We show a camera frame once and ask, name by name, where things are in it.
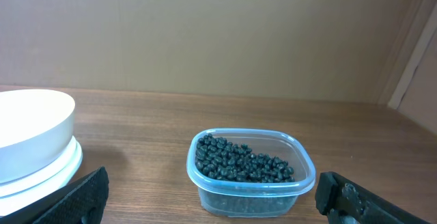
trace wooden table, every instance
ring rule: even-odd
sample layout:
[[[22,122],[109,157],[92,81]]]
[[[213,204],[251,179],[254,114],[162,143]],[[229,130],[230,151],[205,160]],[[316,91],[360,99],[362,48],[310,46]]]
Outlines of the wooden table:
[[[0,86],[0,91],[26,87]],[[242,127],[295,136],[317,173],[336,171],[429,222],[437,222],[437,137],[394,110],[370,104],[58,89],[76,100],[83,147],[77,179],[104,165],[102,223],[248,223],[206,212],[186,174],[201,130]],[[284,216],[250,223],[327,223],[315,188]]]

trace beige wall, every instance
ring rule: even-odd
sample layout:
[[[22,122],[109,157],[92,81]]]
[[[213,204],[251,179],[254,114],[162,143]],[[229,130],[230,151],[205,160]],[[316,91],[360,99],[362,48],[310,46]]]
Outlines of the beige wall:
[[[399,111],[437,134],[437,32],[429,42]]]
[[[415,1],[0,0],[0,84],[376,102]]]

